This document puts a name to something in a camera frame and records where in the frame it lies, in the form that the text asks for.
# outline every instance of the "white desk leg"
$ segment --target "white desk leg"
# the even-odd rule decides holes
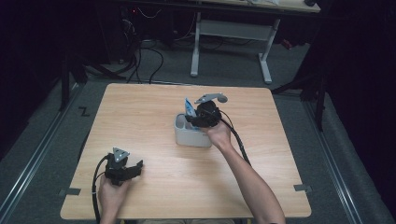
[[[191,73],[190,73],[192,77],[198,76],[200,32],[201,32],[201,12],[197,12],[197,22],[195,25],[195,44],[194,44],[194,51],[192,52]]]
[[[268,56],[268,53],[270,52],[270,49],[271,49],[272,43],[274,41],[279,23],[280,23],[280,20],[275,20],[274,26],[271,29],[271,32],[270,32],[270,35],[269,35],[269,38],[267,41],[267,45],[265,47],[265,51],[264,51],[264,53],[259,54],[260,65],[262,66],[262,75],[264,76],[264,82],[266,84],[272,83],[270,71],[268,70],[267,56]]]

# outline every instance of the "gray carpet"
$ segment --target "gray carpet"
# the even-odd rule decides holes
[[[248,43],[244,47],[257,50],[260,42]],[[291,81],[309,46],[286,50],[274,45],[268,58],[273,84],[263,83],[260,65],[255,54],[248,54],[239,45],[223,45],[216,50],[203,49],[198,77],[190,77],[191,45],[180,42],[168,48],[156,44],[154,49],[163,54],[163,67],[155,75],[155,81],[188,83],[195,85],[249,86],[274,89]],[[203,44],[203,48],[214,48],[216,44]],[[150,50],[142,50],[139,76],[149,76],[160,64],[161,57]],[[108,66],[115,70],[120,65]],[[64,115],[58,131],[49,144],[49,150],[38,167],[28,188],[15,207],[8,223],[94,223],[90,221],[66,221],[60,217],[64,197],[61,189],[67,189],[78,164],[78,153],[91,128],[106,85],[115,82],[103,76],[90,75],[76,100]],[[349,223],[346,211],[339,199],[332,177],[325,164],[321,144],[316,130],[310,123],[298,91],[275,95],[276,106],[285,128],[290,147],[296,160],[303,183],[312,188],[307,193],[312,207],[308,218],[288,218],[288,223]],[[0,162],[0,201],[11,191],[24,166],[33,155],[45,131],[54,120],[60,105],[58,85],[33,114],[29,125],[14,148]],[[81,106],[87,108],[88,117],[81,116]],[[359,157],[347,138],[342,123],[336,116],[330,99],[326,99],[323,117],[324,134],[334,158],[346,179],[351,194],[356,200],[364,223],[394,223],[387,208],[382,204],[375,187],[364,170]]]

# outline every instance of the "hand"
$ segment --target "hand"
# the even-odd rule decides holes
[[[212,144],[218,149],[223,150],[231,146],[231,131],[223,121],[220,121],[215,127],[201,128],[201,130],[207,134]]]
[[[131,180],[126,180],[121,186],[111,184],[104,175],[100,179],[99,202],[102,205],[101,223],[115,223],[125,199]]]

